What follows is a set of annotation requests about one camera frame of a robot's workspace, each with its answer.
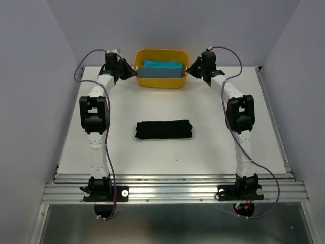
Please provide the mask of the yellow plastic basket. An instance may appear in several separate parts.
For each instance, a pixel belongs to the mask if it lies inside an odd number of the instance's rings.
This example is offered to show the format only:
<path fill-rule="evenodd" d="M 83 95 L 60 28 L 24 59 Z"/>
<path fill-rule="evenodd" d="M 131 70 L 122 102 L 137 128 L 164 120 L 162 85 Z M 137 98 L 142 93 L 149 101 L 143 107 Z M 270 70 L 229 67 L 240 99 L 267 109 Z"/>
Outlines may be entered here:
<path fill-rule="evenodd" d="M 142 49 L 138 51 L 134 60 L 134 69 L 142 68 L 143 60 L 175 61 L 183 63 L 182 78 L 139 78 L 136 80 L 139 86 L 146 88 L 178 89 L 182 88 L 186 81 L 186 69 L 189 67 L 189 56 L 185 51 L 171 49 Z"/>

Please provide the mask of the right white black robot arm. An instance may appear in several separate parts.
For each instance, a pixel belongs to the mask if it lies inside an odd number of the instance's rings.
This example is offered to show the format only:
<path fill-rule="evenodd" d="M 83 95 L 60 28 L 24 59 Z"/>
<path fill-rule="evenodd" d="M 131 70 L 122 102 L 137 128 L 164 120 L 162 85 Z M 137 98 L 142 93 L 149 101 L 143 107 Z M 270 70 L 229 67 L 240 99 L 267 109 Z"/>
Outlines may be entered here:
<path fill-rule="evenodd" d="M 216 55 L 207 49 L 186 72 L 202 78 L 221 96 L 225 123 L 235 144 L 236 173 L 232 185 L 220 185 L 216 193 L 219 201 L 244 201 L 256 195 L 258 175 L 251 158 L 251 131 L 255 123 L 254 98 L 236 89 L 222 70 L 217 69 Z"/>

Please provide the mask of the black t shirt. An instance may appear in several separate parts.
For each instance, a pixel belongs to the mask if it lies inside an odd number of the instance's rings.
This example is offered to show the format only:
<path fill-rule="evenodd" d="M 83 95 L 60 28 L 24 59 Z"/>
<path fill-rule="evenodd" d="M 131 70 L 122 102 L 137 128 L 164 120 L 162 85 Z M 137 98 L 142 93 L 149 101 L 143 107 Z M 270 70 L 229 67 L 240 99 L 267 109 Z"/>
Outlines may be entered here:
<path fill-rule="evenodd" d="M 135 137 L 149 139 L 188 139 L 193 137 L 189 120 L 137 122 Z"/>

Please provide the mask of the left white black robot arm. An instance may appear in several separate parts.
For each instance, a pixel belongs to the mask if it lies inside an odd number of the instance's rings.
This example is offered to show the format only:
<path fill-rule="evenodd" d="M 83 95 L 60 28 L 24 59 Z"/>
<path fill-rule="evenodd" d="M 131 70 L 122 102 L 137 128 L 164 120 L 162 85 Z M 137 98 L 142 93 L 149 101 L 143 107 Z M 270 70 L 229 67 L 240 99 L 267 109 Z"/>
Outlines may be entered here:
<path fill-rule="evenodd" d="M 128 186 L 119 186 L 108 154 L 107 139 L 110 128 L 110 100 L 108 93 L 118 79 L 127 80 L 136 72 L 119 49 L 105 52 L 105 62 L 94 88 L 79 99 L 81 127 L 87 134 L 90 147 L 91 172 L 88 184 L 80 187 L 85 202 L 127 202 Z"/>

